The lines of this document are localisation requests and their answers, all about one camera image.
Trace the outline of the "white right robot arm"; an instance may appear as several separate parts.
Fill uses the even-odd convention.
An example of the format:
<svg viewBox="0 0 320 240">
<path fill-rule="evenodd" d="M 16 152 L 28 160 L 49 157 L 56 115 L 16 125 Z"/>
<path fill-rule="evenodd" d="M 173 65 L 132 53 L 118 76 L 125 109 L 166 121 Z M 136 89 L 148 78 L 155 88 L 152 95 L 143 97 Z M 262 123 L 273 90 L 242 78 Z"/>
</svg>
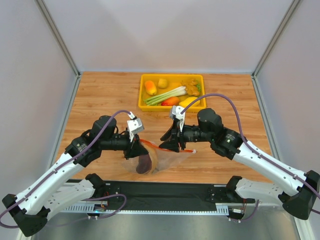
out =
<svg viewBox="0 0 320 240">
<path fill-rule="evenodd" d="M 266 154 L 238 132 L 224 127 L 222 118 L 211 108 L 197 113 L 197 125 L 186 125 L 183 111 L 181 106 L 171 108 L 173 123 L 160 139 L 161 149 L 179 153 L 187 143 L 209 142 L 217 155 L 246 165 L 271 180 L 271 183 L 263 183 L 233 176 L 227 183 L 232 194 L 281 205 L 290 215 L 309 219 L 320 192 L 317 172 L 295 169 Z"/>
</svg>

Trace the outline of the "clear zip top bag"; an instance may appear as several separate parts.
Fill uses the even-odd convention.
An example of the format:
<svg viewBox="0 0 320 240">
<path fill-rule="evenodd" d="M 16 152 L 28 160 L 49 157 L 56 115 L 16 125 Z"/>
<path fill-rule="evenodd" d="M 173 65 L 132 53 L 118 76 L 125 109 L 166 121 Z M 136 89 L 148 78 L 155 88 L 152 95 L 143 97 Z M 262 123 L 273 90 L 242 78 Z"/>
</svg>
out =
<svg viewBox="0 0 320 240">
<path fill-rule="evenodd" d="M 195 149 L 185 149 L 180 150 L 179 152 L 173 152 L 170 150 L 159 148 L 154 142 L 147 141 L 142 139 L 141 143 L 143 145 L 149 145 L 151 147 L 154 147 L 157 152 L 158 156 L 158 163 L 157 167 L 151 174 L 139 174 L 139 175 L 154 175 L 158 172 L 167 170 L 171 167 L 177 166 L 181 162 L 183 162 L 185 159 L 189 158 L 190 156 L 197 153 Z M 126 171 L 133 174 L 138 174 L 136 172 L 136 166 L 138 164 L 138 156 L 134 158 L 130 158 L 128 160 L 124 160 L 122 163 L 122 166 L 125 168 Z"/>
</svg>

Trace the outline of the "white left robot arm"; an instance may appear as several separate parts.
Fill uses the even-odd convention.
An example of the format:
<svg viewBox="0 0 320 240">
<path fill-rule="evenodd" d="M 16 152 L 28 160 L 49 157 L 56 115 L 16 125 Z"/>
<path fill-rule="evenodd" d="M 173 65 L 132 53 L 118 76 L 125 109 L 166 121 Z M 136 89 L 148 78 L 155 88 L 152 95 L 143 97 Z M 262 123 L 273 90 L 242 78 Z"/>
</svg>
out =
<svg viewBox="0 0 320 240">
<path fill-rule="evenodd" d="M 25 237 L 31 237 L 42 230 L 47 222 L 65 208 L 79 201 L 104 202 L 119 194 L 110 194 L 105 182 L 91 173 L 77 185 L 59 191 L 59 188 L 76 173 L 100 158 L 102 151 L 122 151 L 126 160 L 137 159 L 139 174 L 153 173 L 158 166 L 160 148 L 152 142 L 139 138 L 144 130 L 139 118 L 132 112 L 124 133 L 116 131 L 115 117 L 103 115 L 92 128 L 75 138 L 36 182 L 24 191 L 7 194 L 2 203 Z"/>
</svg>

